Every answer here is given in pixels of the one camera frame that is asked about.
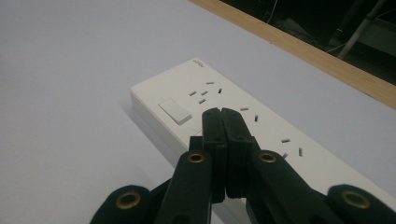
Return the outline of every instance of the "white rocker switch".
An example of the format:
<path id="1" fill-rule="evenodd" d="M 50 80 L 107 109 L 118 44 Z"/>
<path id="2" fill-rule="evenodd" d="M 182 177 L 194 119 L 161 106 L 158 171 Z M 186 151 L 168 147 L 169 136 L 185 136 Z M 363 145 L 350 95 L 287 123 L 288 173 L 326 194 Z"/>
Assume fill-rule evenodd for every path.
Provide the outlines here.
<path id="1" fill-rule="evenodd" d="M 164 102 L 160 103 L 159 106 L 178 125 L 182 125 L 192 118 L 191 113 L 187 111 L 185 108 L 181 107 L 172 98 L 167 99 Z"/>

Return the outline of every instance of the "wooden edge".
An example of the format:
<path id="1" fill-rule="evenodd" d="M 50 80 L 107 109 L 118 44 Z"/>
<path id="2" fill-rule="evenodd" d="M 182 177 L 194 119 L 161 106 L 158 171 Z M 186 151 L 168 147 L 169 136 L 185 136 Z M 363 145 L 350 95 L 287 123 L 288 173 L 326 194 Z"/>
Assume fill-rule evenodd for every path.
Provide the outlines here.
<path id="1" fill-rule="evenodd" d="M 269 41 L 356 90 L 396 109 L 396 86 L 345 63 L 320 49 L 316 49 L 219 0 L 191 0 L 191 2 Z"/>

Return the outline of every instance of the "power strip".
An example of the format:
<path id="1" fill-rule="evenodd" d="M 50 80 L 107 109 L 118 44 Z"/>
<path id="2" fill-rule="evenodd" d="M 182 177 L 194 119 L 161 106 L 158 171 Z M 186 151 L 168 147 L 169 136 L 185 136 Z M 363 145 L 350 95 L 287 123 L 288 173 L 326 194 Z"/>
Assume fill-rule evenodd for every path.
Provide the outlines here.
<path id="1" fill-rule="evenodd" d="M 228 107 L 242 114 L 262 149 L 283 155 L 312 189 L 327 194 L 331 186 L 349 184 L 396 210 L 396 200 L 384 190 L 199 59 L 133 86 L 131 95 L 134 110 L 178 156 L 188 150 L 190 136 L 201 135 L 204 111 Z M 246 221 L 240 201 L 226 206 Z"/>

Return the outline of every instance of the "brass insert hole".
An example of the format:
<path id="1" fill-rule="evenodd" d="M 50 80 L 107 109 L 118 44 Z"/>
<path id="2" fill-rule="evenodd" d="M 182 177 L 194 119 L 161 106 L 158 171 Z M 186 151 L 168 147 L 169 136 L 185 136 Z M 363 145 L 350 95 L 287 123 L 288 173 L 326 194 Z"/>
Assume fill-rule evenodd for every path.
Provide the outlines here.
<path id="1" fill-rule="evenodd" d="M 194 163 L 198 163 L 198 162 L 202 162 L 205 160 L 204 155 L 200 154 L 200 153 L 193 153 L 191 155 L 189 155 L 189 157 L 187 158 L 187 160 L 189 162 L 194 162 Z"/>
<path id="2" fill-rule="evenodd" d="M 273 154 L 267 153 L 267 152 L 261 153 L 259 155 L 259 158 L 260 158 L 260 160 L 265 161 L 265 162 L 275 162 L 276 161 L 276 157 Z"/>
<path id="3" fill-rule="evenodd" d="M 134 190 L 131 190 L 120 195 L 120 197 L 116 200 L 116 206 L 123 210 L 130 209 L 137 206 L 140 203 L 140 200 L 140 194 Z"/>
<path id="4" fill-rule="evenodd" d="M 363 195 L 352 190 L 345 190 L 342 192 L 344 201 L 357 208 L 366 209 L 370 207 L 370 202 Z"/>

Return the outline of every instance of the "white power strip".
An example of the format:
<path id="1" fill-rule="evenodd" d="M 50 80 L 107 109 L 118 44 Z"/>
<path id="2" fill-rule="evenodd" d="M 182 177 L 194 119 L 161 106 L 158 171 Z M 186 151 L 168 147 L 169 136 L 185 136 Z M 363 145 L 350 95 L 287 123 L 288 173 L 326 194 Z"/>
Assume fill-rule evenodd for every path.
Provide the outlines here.
<path id="1" fill-rule="evenodd" d="M 242 114 L 260 147 L 286 157 L 312 189 L 327 194 L 331 186 L 349 184 L 396 210 L 396 200 L 384 190 L 199 59 L 133 86 L 131 95 L 134 110 L 177 155 L 188 150 L 190 136 L 201 135 L 204 111 L 231 108 Z M 241 205 L 227 206 L 246 221 Z"/>

